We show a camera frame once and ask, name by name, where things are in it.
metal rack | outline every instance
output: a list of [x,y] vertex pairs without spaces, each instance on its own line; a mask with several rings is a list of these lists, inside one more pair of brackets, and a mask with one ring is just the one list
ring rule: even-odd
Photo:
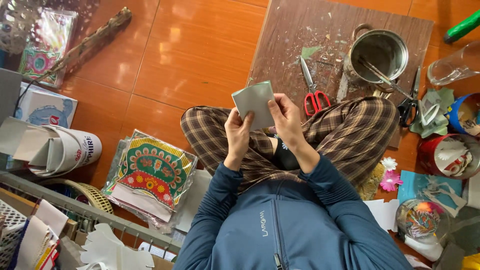
[[62,194],[56,193],[45,187],[37,185],[31,181],[28,181],[22,177],[14,175],[9,172],[0,171],[0,183],[5,184],[13,189],[19,190],[25,194],[36,197],[38,199],[45,199],[49,203],[59,207],[60,209],[73,212],[77,215],[80,224],[83,225],[87,222],[85,229],[84,226],[80,226],[80,230],[87,233],[98,223],[107,223],[111,227],[121,231],[120,240],[123,239],[125,233],[135,237],[134,247],[137,244],[137,240],[140,238],[148,243],[150,247],[156,245],[165,250],[164,256],[167,251],[178,253],[180,251],[182,243],[176,241],[166,235],[149,230],[143,226],[140,226],[131,221],[119,218],[115,215],[103,212],[90,205],[84,204]]

white plastic basket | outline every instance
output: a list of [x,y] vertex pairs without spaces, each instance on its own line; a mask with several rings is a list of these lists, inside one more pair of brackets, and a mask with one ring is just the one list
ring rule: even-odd
[[3,270],[8,267],[12,259],[27,218],[2,200],[0,200],[0,214],[5,216],[0,238],[0,270]]

paintbrush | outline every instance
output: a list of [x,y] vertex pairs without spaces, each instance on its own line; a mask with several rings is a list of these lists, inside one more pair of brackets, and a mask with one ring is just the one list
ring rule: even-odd
[[402,95],[405,97],[409,98],[410,100],[413,100],[414,98],[405,93],[396,83],[391,81],[385,74],[383,74],[381,71],[379,71],[374,65],[370,64],[365,58],[360,56],[359,58],[359,63],[362,64],[364,67],[368,68],[373,74],[375,74],[380,80],[382,80],[384,83],[388,84],[391,88],[394,90],[400,92]]

brown plaid pants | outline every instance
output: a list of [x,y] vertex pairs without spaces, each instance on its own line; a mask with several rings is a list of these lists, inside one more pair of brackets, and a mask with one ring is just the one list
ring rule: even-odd
[[[181,127],[200,161],[213,175],[228,153],[224,124],[231,109],[199,106],[184,113]],[[317,152],[328,157],[354,185],[367,181],[398,126],[396,106],[380,97],[347,100],[312,116],[303,124],[303,136],[319,143]],[[239,192],[264,180],[301,181],[296,171],[282,171],[270,162],[273,148],[262,131],[250,132],[249,149],[241,169]]]

blue zip-up jacket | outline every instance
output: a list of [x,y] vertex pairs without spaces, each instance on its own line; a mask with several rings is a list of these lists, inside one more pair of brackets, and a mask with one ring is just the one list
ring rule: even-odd
[[412,269],[326,157],[299,177],[238,196],[242,173],[221,163],[173,269]]

